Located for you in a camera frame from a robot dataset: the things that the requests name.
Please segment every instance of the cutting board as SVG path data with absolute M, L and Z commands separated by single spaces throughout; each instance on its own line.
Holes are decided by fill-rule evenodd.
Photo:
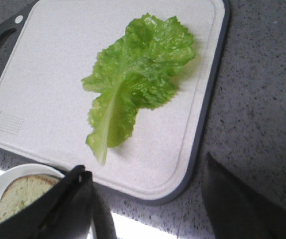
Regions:
M 85 144 L 86 92 L 97 53 L 134 18 L 177 16 L 195 35 L 177 95 L 141 109 L 133 135 L 110 148 L 104 166 Z M 188 182 L 222 49 L 228 8 L 222 0 L 40 0 L 32 8 L 0 78 L 0 148 L 57 168 L 83 164 L 98 185 L 143 201 L 173 198 Z

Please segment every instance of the bread slice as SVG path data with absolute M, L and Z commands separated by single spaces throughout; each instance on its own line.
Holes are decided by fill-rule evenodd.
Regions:
M 0 223 L 29 206 L 58 181 L 44 174 L 23 176 L 12 181 L 0 199 Z

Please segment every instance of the lettuce leaf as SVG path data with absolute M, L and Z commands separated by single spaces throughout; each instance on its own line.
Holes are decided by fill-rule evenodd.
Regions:
M 193 42 L 175 16 L 162 21 L 146 14 L 98 53 L 93 73 L 82 83 L 85 90 L 101 93 L 89 112 L 93 131 L 86 139 L 100 164 L 105 164 L 108 147 L 132 135 L 140 108 L 153 110 L 175 95 L 177 87 L 169 79 L 195 57 Z

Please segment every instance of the granite countertop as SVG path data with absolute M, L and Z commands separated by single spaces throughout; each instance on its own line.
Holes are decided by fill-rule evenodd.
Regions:
M 0 23 L 29 2 L 0 0 Z M 168 238 L 214 239 L 200 192 L 209 151 L 234 175 L 286 209 L 286 0 L 230 0 L 230 8 L 220 71 L 191 183 L 177 199 L 161 206 L 98 189 L 102 213 L 109 215 L 111 210 L 172 235 Z M 0 74 L 14 43 L 10 36 L 0 45 Z M 0 150 L 0 170 L 27 162 Z M 103 222 L 97 225 L 98 230 L 103 226 Z M 115 231 L 111 227 L 101 235 L 113 238 Z M 150 238 L 157 238 L 156 233 Z

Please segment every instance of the cutting board handle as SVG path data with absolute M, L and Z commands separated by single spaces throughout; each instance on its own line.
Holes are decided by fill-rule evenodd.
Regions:
M 22 30 L 32 7 L 36 4 L 37 1 L 38 0 L 35 0 L 34 2 L 30 3 L 24 9 L 17 12 L 15 15 L 0 24 L 0 42 L 10 34 L 16 31 L 20 32 Z

